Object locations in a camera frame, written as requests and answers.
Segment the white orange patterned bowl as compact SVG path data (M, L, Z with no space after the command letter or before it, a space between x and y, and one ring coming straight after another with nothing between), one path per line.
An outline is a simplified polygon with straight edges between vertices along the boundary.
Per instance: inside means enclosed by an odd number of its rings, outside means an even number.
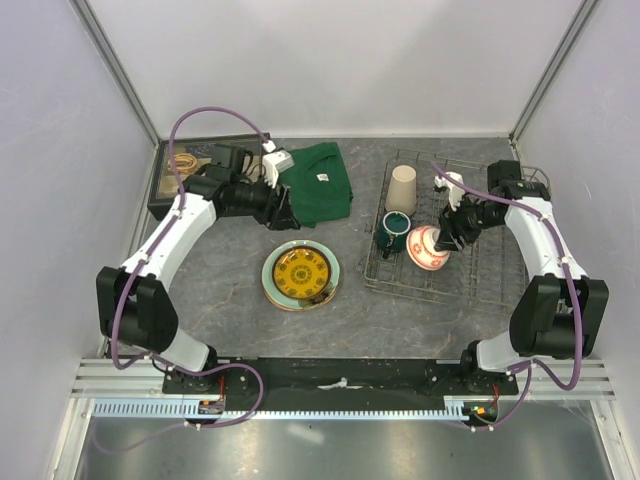
M437 271L449 260L449 251L437 251L435 243L440 230L435 226L414 228L406 239L406 250L411 260L426 271Z

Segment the yellow small plate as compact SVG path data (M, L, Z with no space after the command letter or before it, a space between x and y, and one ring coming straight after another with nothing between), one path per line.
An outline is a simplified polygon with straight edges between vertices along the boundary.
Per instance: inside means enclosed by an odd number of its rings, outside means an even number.
M331 267L328 258L318 249L296 246L276 257L272 278L285 297L307 300L328 287Z

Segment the light green flower plate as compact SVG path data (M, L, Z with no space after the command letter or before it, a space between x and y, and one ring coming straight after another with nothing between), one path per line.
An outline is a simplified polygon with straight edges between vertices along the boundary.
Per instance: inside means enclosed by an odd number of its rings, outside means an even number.
M276 307L308 311L328 303L337 293L341 266L336 255L313 240L291 240L273 250L261 271L267 299Z

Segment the beige bird pattern plate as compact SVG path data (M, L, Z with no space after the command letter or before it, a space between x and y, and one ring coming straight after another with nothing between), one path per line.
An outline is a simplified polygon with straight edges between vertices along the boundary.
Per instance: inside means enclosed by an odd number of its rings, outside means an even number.
M331 282L318 294L307 298L289 298L282 294L273 282L267 282L263 286L266 298L277 308L289 312L303 312L317 309L329 303L338 291L338 285Z

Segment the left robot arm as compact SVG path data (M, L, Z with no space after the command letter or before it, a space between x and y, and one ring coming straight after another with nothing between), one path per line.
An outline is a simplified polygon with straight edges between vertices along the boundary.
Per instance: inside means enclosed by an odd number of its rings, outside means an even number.
M292 155L268 141L263 146L256 180L243 172L244 161L230 147L179 181L173 204L143 246L118 267L104 267L96 277L100 330L111 343L111 358L120 370L118 346L138 347L144 355L184 373L198 393L219 382L217 352L180 326L169 297L174 276L196 241L224 217L251 216L272 229L294 227L289 192L278 185L293 167Z

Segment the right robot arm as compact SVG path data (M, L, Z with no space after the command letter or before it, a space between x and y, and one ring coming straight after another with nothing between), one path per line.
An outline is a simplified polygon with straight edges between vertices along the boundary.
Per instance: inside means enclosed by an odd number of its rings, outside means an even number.
M487 189L476 190L455 173L436 170L437 190L447 191L439 215L438 251L461 251L480 234L506 227L515 238L529 283L506 332L475 341L463 352L458 381L467 392L483 392L494 373L540 367L561 389L576 387L590 355L609 299L605 281L592 279L571 254L555 221L551 193L527 180L517 160L487 168Z

